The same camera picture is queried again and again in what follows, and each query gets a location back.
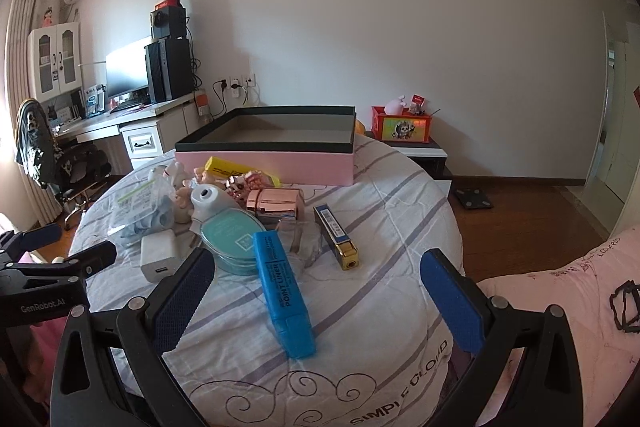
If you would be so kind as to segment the white camera plug device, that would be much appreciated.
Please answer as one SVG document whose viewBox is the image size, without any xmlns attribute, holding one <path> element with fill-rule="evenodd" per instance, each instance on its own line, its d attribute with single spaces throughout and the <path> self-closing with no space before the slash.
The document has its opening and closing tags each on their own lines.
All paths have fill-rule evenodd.
<svg viewBox="0 0 640 427">
<path fill-rule="evenodd" d="M 226 191 L 214 184 L 196 184 L 191 192 L 191 202 L 192 220 L 198 222 L 205 222 L 221 211 L 238 207 Z"/>
</svg>

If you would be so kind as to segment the pink storage box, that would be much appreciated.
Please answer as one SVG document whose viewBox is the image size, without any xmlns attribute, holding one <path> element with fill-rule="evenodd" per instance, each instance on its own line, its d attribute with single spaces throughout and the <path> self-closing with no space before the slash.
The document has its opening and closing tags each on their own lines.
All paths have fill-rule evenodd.
<svg viewBox="0 0 640 427">
<path fill-rule="evenodd" d="M 273 174 L 289 184 L 354 183 L 356 110 L 285 105 L 233 109 L 175 145 L 184 167 L 216 157 Z"/>
</svg>

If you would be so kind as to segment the white usb charger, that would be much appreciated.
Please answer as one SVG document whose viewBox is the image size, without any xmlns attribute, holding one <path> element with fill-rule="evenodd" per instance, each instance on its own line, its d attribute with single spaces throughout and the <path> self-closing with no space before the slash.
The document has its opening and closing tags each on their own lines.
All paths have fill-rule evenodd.
<svg viewBox="0 0 640 427">
<path fill-rule="evenodd" d="M 174 231 L 164 230 L 143 237 L 140 269 L 149 283 L 158 283 L 165 277 L 171 277 L 180 263 Z"/>
</svg>

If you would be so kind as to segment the baby doll figurine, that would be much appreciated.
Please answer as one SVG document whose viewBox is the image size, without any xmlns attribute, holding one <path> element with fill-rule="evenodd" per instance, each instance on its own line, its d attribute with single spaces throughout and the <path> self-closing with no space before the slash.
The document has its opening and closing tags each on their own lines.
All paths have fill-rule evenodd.
<svg viewBox="0 0 640 427">
<path fill-rule="evenodd" d="M 216 173 L 211 173 L 204 167 L 196 167 L 193 169 L 194 177 L 192 185 L 210 184 L 220 187 L 223 190 L 226 188 L 226 179 L 222 176 L 218 176 Z"/>
</svg>

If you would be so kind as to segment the teal oval clear case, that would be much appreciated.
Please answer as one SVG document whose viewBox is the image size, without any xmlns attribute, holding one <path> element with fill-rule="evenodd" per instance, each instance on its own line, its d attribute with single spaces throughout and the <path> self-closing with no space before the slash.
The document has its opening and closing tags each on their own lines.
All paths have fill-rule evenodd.
<svg viewBox="0 0 640 427">
<path fill-rule="evenodd" d="M 254 234 L 265 227 L 249 213 L 229 208 L 201 225 L 201 239 L 214 255 L 216 267 L 240 277 L 257 274 Z"/>
</svg>

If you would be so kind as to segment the blue highlighter marker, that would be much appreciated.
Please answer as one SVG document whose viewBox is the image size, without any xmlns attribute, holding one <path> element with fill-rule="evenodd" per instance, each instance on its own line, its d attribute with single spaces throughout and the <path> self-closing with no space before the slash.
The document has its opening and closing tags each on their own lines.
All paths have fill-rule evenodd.
<svg viewBox="0 0 640 427">
<path fill-rule="evenodd" d="M 253 236 L 256 265 L 270 320 L 285 353 L 304 359 L 316 353 L 306 303 L 276 231 Z"/>
</svg>

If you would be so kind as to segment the clear floss pick box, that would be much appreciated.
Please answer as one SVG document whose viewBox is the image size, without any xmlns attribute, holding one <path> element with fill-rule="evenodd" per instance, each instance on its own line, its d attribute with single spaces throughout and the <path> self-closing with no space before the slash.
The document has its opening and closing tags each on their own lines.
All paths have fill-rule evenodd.
<svg viewBox="0 0 640 427">
<path fill-rule="evenodd" d="M 128 247 L 144 236 L 171 229 L 175 224 L 174 190 L 160 178 L 124 188 L 110 206 L 107 237 Z"/>
</svg>

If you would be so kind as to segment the black computer tower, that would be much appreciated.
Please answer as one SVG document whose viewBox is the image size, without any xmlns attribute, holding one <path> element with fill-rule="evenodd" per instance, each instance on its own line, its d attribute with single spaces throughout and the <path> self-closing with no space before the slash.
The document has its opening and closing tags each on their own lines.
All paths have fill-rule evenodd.
<svg viewBox="0 0 640 427">
<path fill-rule="evenodd" d="M 163 38 L 145 47 L 151 102 L 163 103 L 194 91 L 189 41 Z"/>
</svg>

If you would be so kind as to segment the striped white quilt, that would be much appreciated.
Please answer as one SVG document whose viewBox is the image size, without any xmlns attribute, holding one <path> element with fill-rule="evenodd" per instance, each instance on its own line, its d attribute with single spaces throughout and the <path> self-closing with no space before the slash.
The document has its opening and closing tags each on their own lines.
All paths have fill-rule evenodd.
<svg viewBox="0 0 640 427">
<path fill-rule="evenodd" d="M 306 187 L 328 205 L 360 263 L 323 249 L 296 272 L 317 351 L 283 351 L 255 277 L 220 273 L 176 349 L 164 356 L 216 426 L 421 426 L 445 384 L 452 337 L 420 277 L 425 251 L 455 265 L 462 238 L 446 197 L 415 162 L 360 136 L 355 181 Z"/>
</svg>

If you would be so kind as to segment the white computer desk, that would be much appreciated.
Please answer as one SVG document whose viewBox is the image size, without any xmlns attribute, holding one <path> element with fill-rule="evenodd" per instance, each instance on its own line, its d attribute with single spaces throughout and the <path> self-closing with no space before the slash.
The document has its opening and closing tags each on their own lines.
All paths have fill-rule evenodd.
<svg viewBox="0 0 640 427">
<path fill-rule="evenodd" d="M 112 173 L 123 176 L 158 156 L 209 122 L 189 94 L 164 103 L 78 120 L 58 132 L 60 144 L 89 143 L 103 150 Z"/>
</svg>

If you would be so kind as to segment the red cartoon storage crate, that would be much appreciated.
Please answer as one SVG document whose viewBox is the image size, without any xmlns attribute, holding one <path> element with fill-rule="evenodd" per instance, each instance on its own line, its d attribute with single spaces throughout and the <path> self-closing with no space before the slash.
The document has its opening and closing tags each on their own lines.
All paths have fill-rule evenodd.
<svg viewBox="0 0 640 427">
<path fill-rule="evenodd" d="M 371 107 L 371 132 L 383 142 L 428 143 L 431 115 L 413 115 L 405 110 L 401 115 L 387 115 L 383 106 Z"/>
</svg>

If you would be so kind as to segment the blue gold perfume box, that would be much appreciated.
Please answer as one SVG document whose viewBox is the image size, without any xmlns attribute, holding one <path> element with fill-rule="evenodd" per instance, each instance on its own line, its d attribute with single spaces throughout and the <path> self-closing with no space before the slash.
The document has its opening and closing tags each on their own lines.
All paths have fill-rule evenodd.
<svg viewBox="0 0 640 427">
<path fill-rule="evenodd" d="M 314 217 L 343 271 L 359 265 L 359 251 L 328 205 L 314 206 Z"/>
</svg>

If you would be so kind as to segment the black office chair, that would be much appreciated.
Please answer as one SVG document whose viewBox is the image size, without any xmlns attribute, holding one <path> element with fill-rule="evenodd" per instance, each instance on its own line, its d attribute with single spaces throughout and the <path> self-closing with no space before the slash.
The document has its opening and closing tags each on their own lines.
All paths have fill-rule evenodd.
<svg viewBox="0 0 640 427">
<path fill-rule="evenodd" d="M 103 150 L 92 143 L 58 145 L 46 112 L 34 98 L 17 111 L 14 142 L 15 161 L 26 176 L 49 190 L 62 207 L 74 204 L 64 220 L 65 231 L 72 228 L 73 217 L 87 211 L 91 195 L 112 181 L 112 165 Z"/>
</svg>

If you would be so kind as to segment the yellow highlighter marker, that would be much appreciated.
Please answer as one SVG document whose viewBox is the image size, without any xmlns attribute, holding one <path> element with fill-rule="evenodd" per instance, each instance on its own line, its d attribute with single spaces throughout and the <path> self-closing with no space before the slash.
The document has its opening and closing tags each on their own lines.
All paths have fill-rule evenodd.
<svg viewBox="0 0 640 427">
<path fill-rule="evenodd" d="M 260 174 L 267 180 L 267 184 L 273 187 L 280 187 L 281 182 L 277 176 L 273 176 L 270 173 L 263 172 L 254 167 L 248 167 L 237 162 L 220 158 L 217 156 L 210 156 L 205 165 L 204 171 L 217 178 L 230 178 L 230 176 L 244 176 L 244 174 Z"/>
</svg>

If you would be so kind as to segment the pink pig plush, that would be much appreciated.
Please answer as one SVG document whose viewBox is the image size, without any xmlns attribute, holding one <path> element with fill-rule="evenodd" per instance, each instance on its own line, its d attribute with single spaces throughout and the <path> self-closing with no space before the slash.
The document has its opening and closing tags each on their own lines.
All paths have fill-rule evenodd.
<svg viewBox="0 0 640 427">
<path fill-rule="evenodd" d="M 385 104 L 384 113 L 388 116 L 400 116 L 404 113 L 406 106 L 405 97 L 401 95 Z"/>
</svg>

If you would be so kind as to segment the white glass door cabinet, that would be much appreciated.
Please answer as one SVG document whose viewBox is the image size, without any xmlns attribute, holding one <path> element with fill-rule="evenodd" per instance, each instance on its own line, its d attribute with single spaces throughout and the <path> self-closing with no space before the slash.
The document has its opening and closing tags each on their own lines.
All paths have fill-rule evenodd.
<svg viewBox="0 0 640 427">
<path fill-rule="evenodd" d="M 30 94 L 38 102 L 82 88 L 77 22 L 34 29 L 28 36 Z"/>
</svg>

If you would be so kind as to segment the rose gold cylinder case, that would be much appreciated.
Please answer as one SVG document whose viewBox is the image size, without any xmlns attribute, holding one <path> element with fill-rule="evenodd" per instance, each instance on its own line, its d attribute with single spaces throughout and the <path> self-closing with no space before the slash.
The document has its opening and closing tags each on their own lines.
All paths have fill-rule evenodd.
<svg viewBox="0 0 640 427">
<path fill-rule="evenodd" d="M 247 195 L 246 209 L 259 219 L 297 220 L 304 214 L 303 193 L 298 188 L 261 188 Z"/>
</svg>

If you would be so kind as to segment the black bathroom scale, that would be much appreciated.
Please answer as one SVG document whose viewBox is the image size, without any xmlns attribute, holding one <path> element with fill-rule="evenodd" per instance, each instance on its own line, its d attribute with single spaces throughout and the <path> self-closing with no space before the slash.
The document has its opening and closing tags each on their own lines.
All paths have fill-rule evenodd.
<svg viewBox="0 0 640 427">
<path fill-rule="evenodd" d="M 479 188 L 454 188 L 452 195 L 466 210 L 492 209 L 494 205 L 488 196 Z"/>
</svg>

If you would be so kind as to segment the computer monitor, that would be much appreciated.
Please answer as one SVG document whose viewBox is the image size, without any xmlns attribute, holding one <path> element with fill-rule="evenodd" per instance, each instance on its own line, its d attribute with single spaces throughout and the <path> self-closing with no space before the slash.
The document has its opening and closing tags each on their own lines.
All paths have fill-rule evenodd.
<svg viewBox="0 0 640 427">
<path fill-rule="evenodd" d="M 106 96 L 116 98 L 148 87 L 145 48 L 152 42 L 145 37 L 121 46 L 107 54 Z"/>
</svg>

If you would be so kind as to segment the pink bedding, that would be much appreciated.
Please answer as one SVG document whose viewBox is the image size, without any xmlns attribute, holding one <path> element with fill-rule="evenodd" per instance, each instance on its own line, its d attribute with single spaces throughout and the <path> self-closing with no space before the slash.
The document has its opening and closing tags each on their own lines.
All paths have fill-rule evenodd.
<svg viewBox="0 0 640 427">
<path fill-rule="evenodd" d="M 594 426 L 612 407 L 639 362 L 639 336 L 616 329 L 610 296 L 639 282 L 639 228 L 631 227 L 565 267 L 480 282 L 516 309 L 561 306 L 570 323 L 582 379 L 584 424 Z"/>
</svg>

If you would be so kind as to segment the black glasses frame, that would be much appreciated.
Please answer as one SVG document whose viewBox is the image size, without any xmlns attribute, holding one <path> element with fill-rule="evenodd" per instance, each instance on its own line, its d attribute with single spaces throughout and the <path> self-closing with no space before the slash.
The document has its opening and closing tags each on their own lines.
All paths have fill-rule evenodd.
<svg viewBox="0 0 640 427">
<path fill-rule="evenodd" d="M 628 334 L 639 334 L 639 285 L 633 280 L 624 282 L 612 292 L 608 302 L 616 329 Z"/>
</svg>

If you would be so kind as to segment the pink block toy figure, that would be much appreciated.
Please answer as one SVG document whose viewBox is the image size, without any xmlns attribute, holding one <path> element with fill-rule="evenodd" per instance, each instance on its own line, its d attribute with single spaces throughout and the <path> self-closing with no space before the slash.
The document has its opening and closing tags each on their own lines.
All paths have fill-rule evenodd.
<svg viewBox="0 0 640 427">
<path fill-rule="evenodd" d="M 268 187 L 268 184 L 260 171 L 249 171 L 237 176 L 229 176 L 224 182 L 226 193 L 239 204 L 246 202 L 251 191 L 262 190 L 265 187 Z"/>
</svg>

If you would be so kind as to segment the black speaker box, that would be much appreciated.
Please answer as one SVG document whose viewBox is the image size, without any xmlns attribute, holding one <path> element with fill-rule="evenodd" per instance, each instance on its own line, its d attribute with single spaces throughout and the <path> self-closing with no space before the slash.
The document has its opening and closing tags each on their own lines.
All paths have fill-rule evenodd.
<svg viewBox="0 0 640 427">
<path fill-rule="evenodd" d="M 150 14 L 151 38 L 186 38 L 186 9 L 182 5 L 166 5 Z"/>
</svg>

